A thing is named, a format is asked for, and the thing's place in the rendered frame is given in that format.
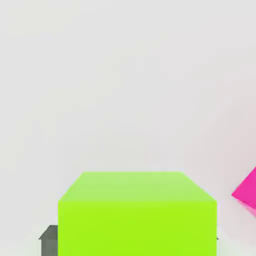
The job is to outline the small lime green cube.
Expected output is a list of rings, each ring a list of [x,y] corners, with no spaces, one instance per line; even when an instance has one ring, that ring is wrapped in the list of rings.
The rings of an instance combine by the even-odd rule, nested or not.
[[[83,172],[58,201],[58,256],[217,256],[217,202],[181,172]]]

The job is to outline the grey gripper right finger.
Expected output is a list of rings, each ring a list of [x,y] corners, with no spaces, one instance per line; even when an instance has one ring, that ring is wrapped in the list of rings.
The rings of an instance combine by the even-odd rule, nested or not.
[[[232,256],[231,241],[225,231],[217,226],[217,256]]]

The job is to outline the small pink cube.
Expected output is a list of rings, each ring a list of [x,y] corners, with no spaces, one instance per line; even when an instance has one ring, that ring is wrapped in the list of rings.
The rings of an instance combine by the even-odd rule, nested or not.
[[[231,195],[256,218],[256,167]]]

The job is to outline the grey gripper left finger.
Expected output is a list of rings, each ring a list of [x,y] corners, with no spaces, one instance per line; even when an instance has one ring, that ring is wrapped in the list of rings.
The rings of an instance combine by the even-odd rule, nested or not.
[[[23,256],[58,256],[58,225],[50,224],[30,234]]]

